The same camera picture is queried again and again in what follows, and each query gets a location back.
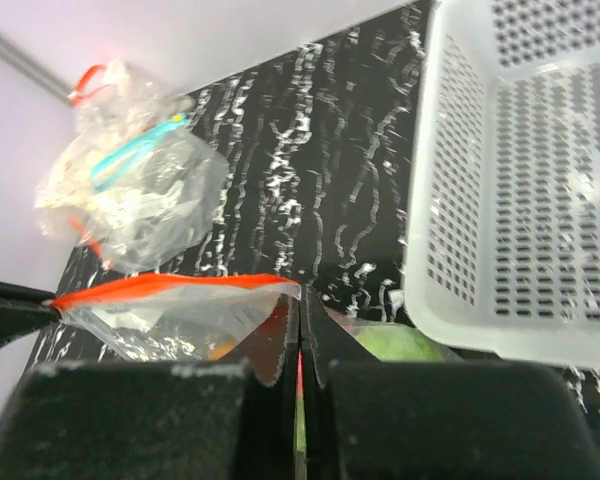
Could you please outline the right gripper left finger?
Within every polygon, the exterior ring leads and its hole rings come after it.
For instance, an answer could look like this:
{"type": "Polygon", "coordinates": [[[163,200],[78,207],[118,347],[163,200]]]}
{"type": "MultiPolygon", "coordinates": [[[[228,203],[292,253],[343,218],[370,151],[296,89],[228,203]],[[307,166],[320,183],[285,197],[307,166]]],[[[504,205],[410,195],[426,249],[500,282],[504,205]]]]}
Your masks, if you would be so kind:
{"type": "Polygon", "coordinates": [[[299,301],[282,295],[269,317],[227,354],[249,368],[235,479],[293,479],[299,301]]]}

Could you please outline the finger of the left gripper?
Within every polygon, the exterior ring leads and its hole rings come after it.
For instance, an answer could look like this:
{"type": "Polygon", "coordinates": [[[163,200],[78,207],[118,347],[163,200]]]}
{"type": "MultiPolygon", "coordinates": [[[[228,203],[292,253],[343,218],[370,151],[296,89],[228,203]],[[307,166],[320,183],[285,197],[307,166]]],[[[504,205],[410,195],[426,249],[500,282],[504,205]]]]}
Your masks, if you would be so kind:
{"type": "Polygon", "coordinates": [[[52,292],[0,282],[0,349],[60,322],[52,292]]]}

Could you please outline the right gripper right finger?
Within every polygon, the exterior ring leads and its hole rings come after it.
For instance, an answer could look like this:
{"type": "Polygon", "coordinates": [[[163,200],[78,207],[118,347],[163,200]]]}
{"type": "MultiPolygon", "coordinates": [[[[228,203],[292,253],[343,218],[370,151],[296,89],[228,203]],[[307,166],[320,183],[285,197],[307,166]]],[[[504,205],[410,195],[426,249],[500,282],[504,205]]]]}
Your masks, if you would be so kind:
{"type": "Polygon", "coordinates": [[[299,365],[303,386],[305,468],[308,479],[332,479],[335,455],[330,366],[337,362],[379,361],[329,315],[314,288],[303,286],[300,300],[299,365]]]}

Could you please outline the green round fruit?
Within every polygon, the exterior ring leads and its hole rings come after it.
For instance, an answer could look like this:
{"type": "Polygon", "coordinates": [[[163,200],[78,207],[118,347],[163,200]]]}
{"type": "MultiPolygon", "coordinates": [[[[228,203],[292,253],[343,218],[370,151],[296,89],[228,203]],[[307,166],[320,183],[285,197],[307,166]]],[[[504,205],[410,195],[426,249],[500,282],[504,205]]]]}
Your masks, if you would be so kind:
{"type": "Polygon", "coordinates": [[[403,325],[361,327],[354,338],[381,361],[442,361],[439,347],[403,325]]]}

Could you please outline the brown kiwi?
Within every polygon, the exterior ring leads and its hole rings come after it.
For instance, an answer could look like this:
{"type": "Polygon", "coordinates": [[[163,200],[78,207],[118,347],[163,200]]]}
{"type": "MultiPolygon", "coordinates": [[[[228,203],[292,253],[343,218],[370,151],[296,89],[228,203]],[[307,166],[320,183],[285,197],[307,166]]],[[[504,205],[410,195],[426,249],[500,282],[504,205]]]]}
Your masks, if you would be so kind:
{"type": "Polygon", "coordinates": [[[214,343],[209,346],[208,360],[219,360],[237,346],[236,342],[214,343]]]}

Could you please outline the clear bag orange zipper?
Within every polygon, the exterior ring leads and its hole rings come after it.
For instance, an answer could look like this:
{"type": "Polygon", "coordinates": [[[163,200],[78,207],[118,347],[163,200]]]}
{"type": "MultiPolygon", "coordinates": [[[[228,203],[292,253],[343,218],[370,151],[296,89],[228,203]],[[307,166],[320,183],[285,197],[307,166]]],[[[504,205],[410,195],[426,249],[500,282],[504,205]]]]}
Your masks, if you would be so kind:
{"type": "Polygon", "coordinates": [[[272,274],[191,277],[146,273],[52,300],[66,324],[93,334],[126,360],[208,360],[209,346],[237,345],[300,285],[272,274]]]}

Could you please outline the white plastic basket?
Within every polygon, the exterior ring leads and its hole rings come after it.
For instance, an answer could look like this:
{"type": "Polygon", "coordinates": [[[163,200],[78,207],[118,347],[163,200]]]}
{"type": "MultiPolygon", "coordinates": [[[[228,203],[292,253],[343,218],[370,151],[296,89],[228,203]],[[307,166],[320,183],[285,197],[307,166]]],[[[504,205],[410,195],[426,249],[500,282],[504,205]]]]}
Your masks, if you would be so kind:
{"type": "Polygon", "coordinates": [[[438,1],[404,260],[415,326],[600,369],[600,1],[438,1]]]}

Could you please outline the red apple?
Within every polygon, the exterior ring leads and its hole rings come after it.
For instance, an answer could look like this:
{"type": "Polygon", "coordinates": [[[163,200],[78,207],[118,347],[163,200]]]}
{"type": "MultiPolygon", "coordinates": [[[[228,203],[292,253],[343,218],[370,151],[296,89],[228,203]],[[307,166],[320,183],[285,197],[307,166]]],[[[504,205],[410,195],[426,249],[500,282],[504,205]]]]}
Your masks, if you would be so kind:
{"type": "Polygon", "coordinates": [[[296,393],[299,313],[299,301],[282,296],[256,331],[256,376],[266,386],[280,387],[291,399],[296,393]]]}

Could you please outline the clear bag teal zipper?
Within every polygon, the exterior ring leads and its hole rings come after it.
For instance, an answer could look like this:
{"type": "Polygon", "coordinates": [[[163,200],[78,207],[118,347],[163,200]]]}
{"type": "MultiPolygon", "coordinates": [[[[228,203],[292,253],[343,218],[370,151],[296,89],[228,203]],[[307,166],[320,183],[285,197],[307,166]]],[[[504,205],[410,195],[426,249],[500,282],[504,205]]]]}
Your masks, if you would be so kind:
{"type": "Polygon", "coordinates": [[[69,222],[105,267],[124,274],[153,270],[212,228],[229,164],[189,124],[176,114],[90,169],[90,196],[69,222]]]}

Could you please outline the small bag orange zipper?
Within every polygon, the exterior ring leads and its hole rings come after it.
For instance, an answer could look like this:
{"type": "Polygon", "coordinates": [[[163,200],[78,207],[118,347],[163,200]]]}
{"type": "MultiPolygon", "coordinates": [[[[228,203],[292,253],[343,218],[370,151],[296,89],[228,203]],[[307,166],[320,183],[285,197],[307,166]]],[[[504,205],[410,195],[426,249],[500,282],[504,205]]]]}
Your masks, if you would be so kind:
{"type": "Polygon", "coordinates": [[[90,67],[69,94],[76,131],[141,131],[176,114],[188,115],[195,101],[149,72],[122,60],[90,67]]]}

